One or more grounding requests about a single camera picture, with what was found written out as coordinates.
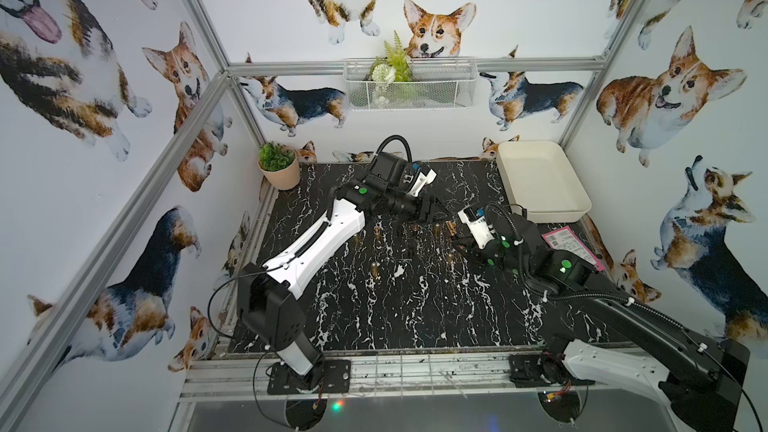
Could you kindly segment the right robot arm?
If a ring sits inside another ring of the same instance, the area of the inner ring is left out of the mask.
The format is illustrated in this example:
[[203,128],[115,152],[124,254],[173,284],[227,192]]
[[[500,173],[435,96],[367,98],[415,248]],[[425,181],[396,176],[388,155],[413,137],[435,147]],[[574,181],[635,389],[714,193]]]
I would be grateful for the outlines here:
[[603,350],[576,338],[557,336],[543,353],[554,381],[600,382],[644,396],[667,407],[695,431],[731,431],[750,352],[731,340],[697,333],[668,315],[613,287],[588,261],[552,248],[527,213],[490,202],[458,213],[469,229],[455,247],[468,260],[511,275],[542,303],[567,302],[584,308],[640,347],[646,358]]

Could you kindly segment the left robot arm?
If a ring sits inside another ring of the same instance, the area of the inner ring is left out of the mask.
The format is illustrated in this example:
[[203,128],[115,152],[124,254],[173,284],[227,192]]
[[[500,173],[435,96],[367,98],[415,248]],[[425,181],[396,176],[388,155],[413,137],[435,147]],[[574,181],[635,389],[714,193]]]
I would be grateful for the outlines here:
[[367,167],[332,190],[325,212],[290,246],[263,264],[249,263],[238,273],[238,318],[308,388],[325,374],[324,358],[305,334],[299,299],[314,276],[368,216],[389,215],[404,223],[428,224],[448,214],[425,191],[437,177],[413,159],[401,135],[385,138]]

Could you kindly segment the pink printed card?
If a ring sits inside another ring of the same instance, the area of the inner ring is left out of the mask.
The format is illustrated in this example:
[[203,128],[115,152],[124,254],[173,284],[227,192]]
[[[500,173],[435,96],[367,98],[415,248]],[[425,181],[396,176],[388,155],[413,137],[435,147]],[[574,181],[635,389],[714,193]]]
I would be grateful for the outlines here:
[[578,238],[569,226],[546,232],[542,235],[542,238],[550,247],[574,253],[593,265],[598,272],[605,271],[605,266],[596,254]]

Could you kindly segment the cream rectangular tray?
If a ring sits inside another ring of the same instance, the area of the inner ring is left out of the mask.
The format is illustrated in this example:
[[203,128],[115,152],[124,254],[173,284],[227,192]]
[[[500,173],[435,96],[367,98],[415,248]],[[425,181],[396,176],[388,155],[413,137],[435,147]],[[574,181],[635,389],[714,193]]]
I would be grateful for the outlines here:
[[575,170],[555,142],[504,142],[496,164],[508,201],[525,208],[534,223],[575,223],[592,209]]

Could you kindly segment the potted green plant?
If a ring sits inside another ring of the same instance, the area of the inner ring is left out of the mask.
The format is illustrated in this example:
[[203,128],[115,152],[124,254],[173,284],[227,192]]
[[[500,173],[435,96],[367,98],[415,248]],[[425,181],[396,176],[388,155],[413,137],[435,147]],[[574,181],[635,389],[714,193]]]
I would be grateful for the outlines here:
[[299,157],[291,147],[265,143],[259,150],[258,164],[263,176],[277,190],[293,189],[300,182]]

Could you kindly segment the fern and white flower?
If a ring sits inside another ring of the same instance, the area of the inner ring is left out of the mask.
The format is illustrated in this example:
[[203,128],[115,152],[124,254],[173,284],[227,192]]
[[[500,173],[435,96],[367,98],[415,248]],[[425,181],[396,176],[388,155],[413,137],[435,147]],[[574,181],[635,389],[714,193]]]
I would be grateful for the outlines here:
[[410,57],[397,32],[392,42],[384,41],[385,55],[374,60],[366,77],[373,91],[372,103],[378,107],[404,104],[413,95]]

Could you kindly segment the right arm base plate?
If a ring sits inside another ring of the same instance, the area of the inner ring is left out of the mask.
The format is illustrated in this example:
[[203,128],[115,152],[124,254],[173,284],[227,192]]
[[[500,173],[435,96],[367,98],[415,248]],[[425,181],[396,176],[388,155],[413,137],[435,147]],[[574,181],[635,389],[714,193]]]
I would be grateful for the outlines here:
[[546,386],[563,387],[594,385],[591,380],[577,379],[572,376],[558,360],[546,353],[510,355],[509,381],[517,388],[535,388]]

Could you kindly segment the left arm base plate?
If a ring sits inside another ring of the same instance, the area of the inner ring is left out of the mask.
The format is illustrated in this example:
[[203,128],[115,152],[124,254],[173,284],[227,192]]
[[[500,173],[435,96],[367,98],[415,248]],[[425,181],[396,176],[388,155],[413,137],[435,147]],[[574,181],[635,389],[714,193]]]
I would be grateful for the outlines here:
[[295,395],[304,393],[347,393],[350,389],[352,362],[322,359],[305,375],[300,375],[287,364],[278,363],[268,368],[268,395]]

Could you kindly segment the aluminium front rail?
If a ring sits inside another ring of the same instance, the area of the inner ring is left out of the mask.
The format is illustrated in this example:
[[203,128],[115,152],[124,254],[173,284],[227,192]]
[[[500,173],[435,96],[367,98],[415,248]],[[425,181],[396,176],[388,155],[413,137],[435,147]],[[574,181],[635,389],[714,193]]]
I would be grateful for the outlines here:
[[301,392],[280,385],[271,395],[270,378],[277,375],[272,358],[261,361],[212,360],[197,362],[187,372],[179,401],[237,402],[253,398],[269,400],[362,399],[408,396],[520,393],[556,391],[560,384],[521,385],[511,382],[510,358],[520,351],[498,350],[469,353],[417,353],[346,356],[347,391],[324,385],[314,392]]

